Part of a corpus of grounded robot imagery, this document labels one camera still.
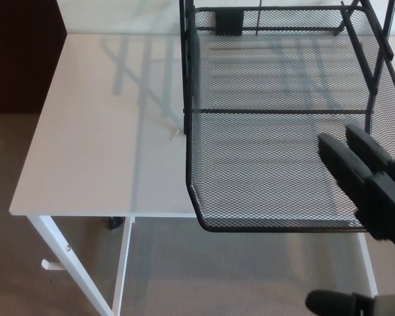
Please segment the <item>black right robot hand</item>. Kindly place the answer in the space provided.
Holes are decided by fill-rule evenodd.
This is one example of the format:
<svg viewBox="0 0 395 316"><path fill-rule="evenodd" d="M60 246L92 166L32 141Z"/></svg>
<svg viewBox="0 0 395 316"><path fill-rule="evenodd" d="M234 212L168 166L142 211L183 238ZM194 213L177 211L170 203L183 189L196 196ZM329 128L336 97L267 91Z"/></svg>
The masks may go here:
<svg viewBox="0 0 395 316"><path fill-rule="evenodd" d="M375 240L395 245L395 158L362 129L351 124L345 129L345 143L319 134L318 154L357 207L356 219ZM315 315L395 315L395 294L367 297L313 290L305 306Z"/></svg>

